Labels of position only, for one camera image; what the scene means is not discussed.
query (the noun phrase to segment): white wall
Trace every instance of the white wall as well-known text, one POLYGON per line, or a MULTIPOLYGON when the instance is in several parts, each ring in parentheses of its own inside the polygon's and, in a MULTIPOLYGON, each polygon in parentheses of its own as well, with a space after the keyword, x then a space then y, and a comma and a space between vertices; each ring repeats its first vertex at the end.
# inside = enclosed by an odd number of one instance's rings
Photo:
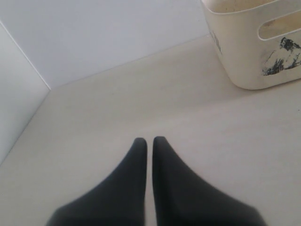
POLYGON ((0 19, 52 88, 208 33, 200 0, 0 0, 0 19))
POLYGON ((0 164, 48 91, 0 24, 0 164))

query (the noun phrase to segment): printed image on basket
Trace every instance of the printed image on basket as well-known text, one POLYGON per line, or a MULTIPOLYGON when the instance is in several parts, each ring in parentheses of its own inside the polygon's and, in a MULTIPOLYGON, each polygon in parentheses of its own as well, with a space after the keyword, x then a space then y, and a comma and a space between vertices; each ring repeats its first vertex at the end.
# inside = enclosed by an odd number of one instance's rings
POLYGON ((301 47, 293 40, 284 37, 278 48, 273 50, 264 62, 263 75, 278 74, 301 65, 301 47))

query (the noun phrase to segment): white floor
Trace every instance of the white floor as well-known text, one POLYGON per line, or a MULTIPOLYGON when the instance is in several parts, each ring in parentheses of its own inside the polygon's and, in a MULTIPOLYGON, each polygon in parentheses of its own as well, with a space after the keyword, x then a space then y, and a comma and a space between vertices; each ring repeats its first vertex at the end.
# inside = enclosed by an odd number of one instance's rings
MULTIPOLYGON (((103 180, 145 137, 166 136, 199 175, 301 225, 301 81, 235 87, 209 37, 53 90, 0 167, 1 226, 42 226, 103 180)), ((155 226, 151 162, 147 225, 155 226)))

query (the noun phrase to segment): white plastic basket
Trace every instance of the white plastic basket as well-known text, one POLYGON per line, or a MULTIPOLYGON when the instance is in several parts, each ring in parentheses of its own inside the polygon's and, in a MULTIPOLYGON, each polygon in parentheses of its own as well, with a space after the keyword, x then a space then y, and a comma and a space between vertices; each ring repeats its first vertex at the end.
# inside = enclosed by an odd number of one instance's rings
POLYGON ((234 84, 264 89, 301 78, 301 0, 202 0, 234 84))

